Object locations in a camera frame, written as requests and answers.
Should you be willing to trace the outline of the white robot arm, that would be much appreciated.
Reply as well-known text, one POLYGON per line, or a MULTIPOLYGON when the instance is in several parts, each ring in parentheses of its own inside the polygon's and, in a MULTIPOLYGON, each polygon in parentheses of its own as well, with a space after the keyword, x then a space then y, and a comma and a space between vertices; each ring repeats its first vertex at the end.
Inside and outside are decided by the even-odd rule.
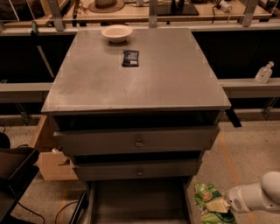
POLYGON ((279 214, 280 172, 270 171, 257 183, 235 186, 224 196, 208 201, 206 209, 218 213, 232 210, 239 214, 253 211, 279 214))

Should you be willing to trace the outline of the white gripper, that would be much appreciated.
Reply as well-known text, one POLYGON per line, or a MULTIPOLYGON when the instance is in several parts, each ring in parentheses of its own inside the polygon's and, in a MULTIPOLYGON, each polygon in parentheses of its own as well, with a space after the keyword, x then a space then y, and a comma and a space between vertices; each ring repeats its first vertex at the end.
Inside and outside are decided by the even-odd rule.
POLYGON ((225 199, 214 199, 206 203, 209 212, 226 213, 230 208, 236 213, 249 213, 250 193, 245 185, 232 187, 225 194, 225 199))

